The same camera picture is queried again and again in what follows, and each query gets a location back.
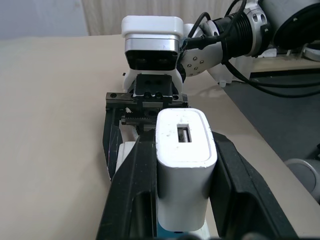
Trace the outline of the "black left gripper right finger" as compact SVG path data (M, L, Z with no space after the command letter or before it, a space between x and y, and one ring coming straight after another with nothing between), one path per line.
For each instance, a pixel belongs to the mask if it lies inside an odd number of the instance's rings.
M217 132L212 135L217 162L211 180L211 208L219 237L225 240L297 238L261 174L225 135Z

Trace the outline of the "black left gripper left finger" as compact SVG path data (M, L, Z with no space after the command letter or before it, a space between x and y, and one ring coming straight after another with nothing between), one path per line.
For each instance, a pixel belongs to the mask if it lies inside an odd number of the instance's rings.
M157 236L155 131L139 136L111 181L96 240L151 240Z

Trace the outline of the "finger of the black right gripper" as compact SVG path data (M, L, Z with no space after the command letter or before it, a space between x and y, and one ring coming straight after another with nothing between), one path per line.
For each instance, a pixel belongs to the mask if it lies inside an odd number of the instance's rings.
M119 148L123 143L120 120L121 112L118 108L106 109L102 145L110 179L115 175Z

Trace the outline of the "white USB charger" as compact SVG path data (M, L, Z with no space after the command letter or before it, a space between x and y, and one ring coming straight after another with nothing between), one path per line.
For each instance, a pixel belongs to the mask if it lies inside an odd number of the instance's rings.
M199 230L218 159L205 114L196 108L161 110L155 146L159 224L170 232Z

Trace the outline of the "white round object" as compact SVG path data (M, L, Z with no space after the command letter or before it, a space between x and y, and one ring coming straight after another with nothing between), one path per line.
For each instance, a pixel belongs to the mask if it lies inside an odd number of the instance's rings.
M303 47L302 56L306 59L320 62L320 41L306 44Z

